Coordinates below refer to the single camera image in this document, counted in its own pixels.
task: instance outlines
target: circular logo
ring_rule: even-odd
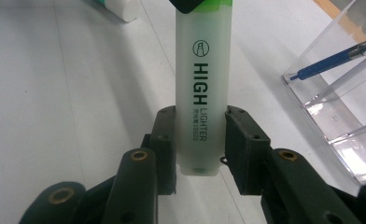
[[[192,46],[192,51],[198,57],[204,57],[209,52],[209,45],[204,40],[198,40]]]

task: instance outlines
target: white tabletop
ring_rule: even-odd
[[[280,81],[331,19],[311,0],[233,2],[229,105],[245,109],[272,147],[302,153],[331,185],[358,186]],[[45,188],[87,189],[114,175],[158,110],[175,104],[175,9],[142,0],[125,23],[92,0],[0,1],[0,224],[17,223]],[[230,171],[177,174],[159,223],[265,223],[260,197]]]

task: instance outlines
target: black object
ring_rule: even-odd
[[[188,14],[197,8],[204,0],[169,0],[181,13]]]
[[[118,174],[85,191],[63,182],[44,190],[21,224],[157,223],[157,195],[176,192],[175,107],[157,114],[141,148],[124,154]],[[228,106],[225,157],[242,195],[261,195],[268,223],[366,223],[366,186],[358,197],[328,186],[308,161],[270,139],[245,110]]]

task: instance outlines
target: white and green object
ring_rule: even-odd
[[[139,13],[139,0],[98,0],[120,19],[130,22],[136,19]]]
[[[224,154],[232,0],[176,11],[176,150],[184,175],[216,175]]]

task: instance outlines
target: white table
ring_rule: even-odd
[[[331,185],[358,186],[280,81],[331,19],[311,0],[234,1],[229,105],[248,111],[272,147],[302,153]],[[0,224],[17,223],[45,188],[87,189],[117,172],[159,109],[175,104],[175,9],[142,0],[125,23],[92,0],[0,1]],[[264,223],[227,167],[177,175],[159,223]]]

